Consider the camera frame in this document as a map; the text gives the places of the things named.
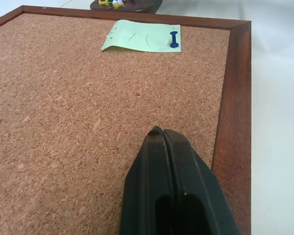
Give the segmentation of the dark brown wooden tray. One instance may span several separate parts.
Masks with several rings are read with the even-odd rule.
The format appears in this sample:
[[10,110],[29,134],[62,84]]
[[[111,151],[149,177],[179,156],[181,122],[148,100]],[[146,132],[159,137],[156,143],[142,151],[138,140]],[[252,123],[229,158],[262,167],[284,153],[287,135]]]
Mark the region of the dark brown wooden tray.
[[98,0],[94,0],[90,4],[90,9],[155,14],[161,6],[162,2],[163,0],[123,0],[124,7],[114,9],[112,4],[109,4],[109,6],[100,6],[98,4]]

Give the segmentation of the green sticky note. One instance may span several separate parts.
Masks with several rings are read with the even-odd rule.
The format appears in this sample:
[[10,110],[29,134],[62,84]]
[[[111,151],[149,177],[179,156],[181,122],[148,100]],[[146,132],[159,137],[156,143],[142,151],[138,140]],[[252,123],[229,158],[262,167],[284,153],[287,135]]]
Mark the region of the green sticky note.
[[[177,31],[177,48],[171,48],[170,32]],[[138,23],[128,20],[117,21],[106,36],[101,50],[123,47],[144,52],[180,52],[181,26],[159,23]]]

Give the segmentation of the cork board with wooden frame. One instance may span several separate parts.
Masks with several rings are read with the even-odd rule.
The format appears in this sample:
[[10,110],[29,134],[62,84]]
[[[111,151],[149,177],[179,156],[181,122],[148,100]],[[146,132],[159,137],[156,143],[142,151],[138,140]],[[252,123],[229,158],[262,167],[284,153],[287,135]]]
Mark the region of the cork board with wooden frame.
[[[119,20],[180,52],[101,50]],[[116,235],[154,127],[184,134],[251,235],[251,22],[20,6],[0,17],[0,235]]]

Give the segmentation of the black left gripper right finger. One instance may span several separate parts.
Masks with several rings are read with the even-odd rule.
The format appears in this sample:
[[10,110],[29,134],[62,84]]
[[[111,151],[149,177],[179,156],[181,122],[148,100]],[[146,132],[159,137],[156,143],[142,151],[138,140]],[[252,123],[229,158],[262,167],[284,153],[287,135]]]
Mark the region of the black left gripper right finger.
[[166,129],[174,191],[173,235],[241,235],[211,169],[181,133]]

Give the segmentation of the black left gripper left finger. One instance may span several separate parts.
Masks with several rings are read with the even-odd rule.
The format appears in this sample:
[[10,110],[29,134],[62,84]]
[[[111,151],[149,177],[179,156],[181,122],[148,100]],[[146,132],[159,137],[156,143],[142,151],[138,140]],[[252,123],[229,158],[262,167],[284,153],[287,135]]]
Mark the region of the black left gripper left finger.
[[173,189],[164,132],[145,136],[125,178],[120,235],[171,235]]

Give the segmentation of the blue pushpin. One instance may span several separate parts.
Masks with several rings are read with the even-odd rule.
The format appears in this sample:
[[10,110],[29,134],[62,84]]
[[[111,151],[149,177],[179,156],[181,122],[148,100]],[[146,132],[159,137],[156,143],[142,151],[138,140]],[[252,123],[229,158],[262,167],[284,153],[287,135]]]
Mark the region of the blue pushpin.
[[170,47],[171,48],[177,48],[177,47],[179,47],[179,44],[178,44],[178,42],[176,41],[176,35],[177,35],[177,31],[172,31],[172,32],[170,32],[170,34],[171,34],[171,39],[172,39],[172,41],[171,41],[171,43],[170,43]]

